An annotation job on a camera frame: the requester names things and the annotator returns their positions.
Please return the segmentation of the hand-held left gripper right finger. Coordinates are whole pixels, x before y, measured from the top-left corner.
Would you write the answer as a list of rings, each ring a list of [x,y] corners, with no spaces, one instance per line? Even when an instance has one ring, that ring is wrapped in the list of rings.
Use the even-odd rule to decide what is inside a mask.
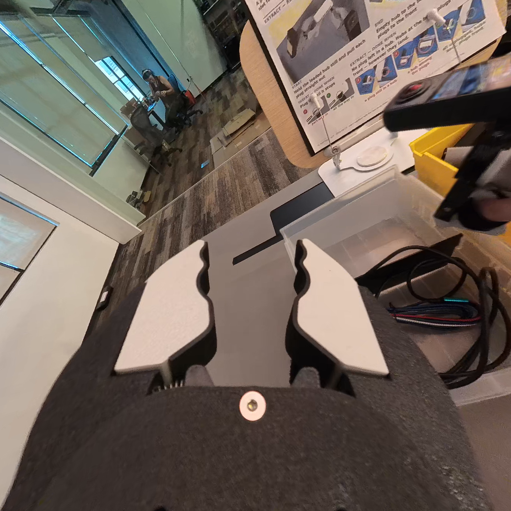
[[[309,239],[296,243],[291,306],[285,332],[289,383],[307,373],[325,389],[354,389],[356,378],[388,383],[389,367],[356,280]]]

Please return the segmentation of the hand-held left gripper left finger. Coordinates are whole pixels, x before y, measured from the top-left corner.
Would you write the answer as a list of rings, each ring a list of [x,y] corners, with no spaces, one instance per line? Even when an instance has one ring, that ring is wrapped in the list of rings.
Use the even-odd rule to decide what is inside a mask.
[[[208,243],[198,240],[147,278],[113,367],[116,375],[156,370],[165,385],[184,385],[190,368],[213,359],[217,336],[208,270]]]

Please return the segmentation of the yellow plastic bin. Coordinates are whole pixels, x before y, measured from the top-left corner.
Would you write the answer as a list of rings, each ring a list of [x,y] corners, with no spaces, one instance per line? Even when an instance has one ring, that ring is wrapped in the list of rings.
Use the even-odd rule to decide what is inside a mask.
[[[456,184],[455,176],[458,172],[456,164],[450,164],[444,160],[444,152],[447,149],[456,148],[458,142],[466,135],[469,136],[469,139],[477,137],[483,129],[484,125],[481,123],[438,127],[411,142],[410,148],[414,157],[414,167],[418,179],[444,198]],[[507,248],[510,248],[510,223],[490,230],[474,230],[464,227],[460,223],[457,214],[449,221],[436,218],[434,218],[434,221],[441,227],[462,229],[477,238],[496,239]]]

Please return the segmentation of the clear plastic bin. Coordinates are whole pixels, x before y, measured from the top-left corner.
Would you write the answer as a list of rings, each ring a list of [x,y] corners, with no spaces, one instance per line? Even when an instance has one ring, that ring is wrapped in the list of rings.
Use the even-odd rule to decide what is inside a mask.
[[[382,259],[405,246],[439,245],[462,259],[475,273],[483,267],[495,270],[500,284],[499,297],[510,315],[510,245],[506,236],[473,233],[433,218],[441,196],[413,174],[397,175],[394,169],[361,184],[281,229],[284,246],[294,267],[296,243],[309,239],[350,273],[353,278],[366,274]],[[422,296],[439,297],[458,282],[461,271],[445,265],[418,275],[411,282]],[[418,300],[401,277],[389,280],[379,295],[379,303],[402,307]],[[406,332],[426,354],[434,368],[447,371],[476,341],[477,326],[451,332],[403,324]],[[457,406],[467,406],[510,395],[510,355],[501,365],[470,385],[451,390]]]

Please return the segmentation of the person's right hand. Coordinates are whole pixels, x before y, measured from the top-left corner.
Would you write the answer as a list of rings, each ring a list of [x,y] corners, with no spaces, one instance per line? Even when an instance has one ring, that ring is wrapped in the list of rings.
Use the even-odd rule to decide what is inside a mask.
[[[480,215],[488,221],[510,222],[510,198],[482,199],[478,202]]]

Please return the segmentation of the black bin divider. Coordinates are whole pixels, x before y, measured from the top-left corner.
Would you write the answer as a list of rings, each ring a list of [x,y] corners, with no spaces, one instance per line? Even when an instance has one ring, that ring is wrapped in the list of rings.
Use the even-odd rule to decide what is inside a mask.
[[[412,245],[400,248],[393,254],[394,257],[404,252],[411,254],[394,262],[390,262],[391,257],[387,257],[378,263],[375,269],[356,277],[355,281],[373,295],[406,284],[410,279],[422,277],[449,264],[462,239],[463,235],[460,233],[431,246]]]

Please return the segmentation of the black desk mat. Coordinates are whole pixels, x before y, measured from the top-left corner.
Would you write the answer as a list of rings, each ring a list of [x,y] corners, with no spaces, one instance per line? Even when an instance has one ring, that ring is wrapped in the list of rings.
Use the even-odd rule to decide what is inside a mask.
[[[322,182],[270,211],[274,236],[235,256],[233,258],[233,265],[237,265],[282,241],[283,235],[281,230],[284,227],[309,214],[333,198],[332,192]]]

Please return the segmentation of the white metal document stand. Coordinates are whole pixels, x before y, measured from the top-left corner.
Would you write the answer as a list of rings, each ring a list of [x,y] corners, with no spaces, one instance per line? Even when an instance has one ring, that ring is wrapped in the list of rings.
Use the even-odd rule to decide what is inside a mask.
[[[395,164],[399,166],[402,160],[409,160],[411,151],[407,144],[411,137],[425,133],[422,129],[403,133],[389,131],[383,126],[382,119],[371,125],[371,128],[374,127],[378,130],[368,138],[360,140],[351,149],[334,154],[330,161],[319,167],[319,178],[334,197],[382,174]]]

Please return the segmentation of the printed instruction sheet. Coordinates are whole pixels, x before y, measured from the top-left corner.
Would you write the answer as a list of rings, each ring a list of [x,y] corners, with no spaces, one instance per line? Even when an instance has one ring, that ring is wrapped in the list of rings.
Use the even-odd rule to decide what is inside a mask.
[[[501,1],[245,1],[311,155],[506,33]]]

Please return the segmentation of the black office chair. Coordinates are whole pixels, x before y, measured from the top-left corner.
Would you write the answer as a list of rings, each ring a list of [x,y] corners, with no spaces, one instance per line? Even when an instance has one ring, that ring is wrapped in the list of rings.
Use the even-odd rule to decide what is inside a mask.
[[[140,104],[135,108],[131,113],[130,122],[143,139],[134,149],[141,155],[148,156],[150,163],[155,157],[159,157],[166,164],[170,164],[172,154],[182,153],[181,148],[170,146],[175,140],[174,131],[167,127],[159,129],[157,125],[153,125],[144,105]]]
[[[176,134],[182,131],[186,125],[191,125],[191,117],[195,114],[203,114],[203,111],[196,105],[195,98],[189,98],[186,92],[182,91],[174,75],[168,77],[172,92],[162,97],[166,110],[166,124],[173,127]]]

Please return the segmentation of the cardboard box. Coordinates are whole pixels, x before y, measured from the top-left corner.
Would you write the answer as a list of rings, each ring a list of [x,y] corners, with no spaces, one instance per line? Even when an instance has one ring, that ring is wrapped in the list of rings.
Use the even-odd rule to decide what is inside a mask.
[[[210,140],[214,169],[229,161],[270,127],[264,112],[246,108],[238,113]]]

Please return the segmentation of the large window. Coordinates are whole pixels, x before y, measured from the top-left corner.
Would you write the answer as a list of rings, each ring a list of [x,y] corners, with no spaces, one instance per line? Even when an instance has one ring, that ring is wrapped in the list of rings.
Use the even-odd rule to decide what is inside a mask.
[[[48,22],[1,13],[1,103],[93,176],[127,123],[93,86],[99,71],[88,56],[59,23]]]

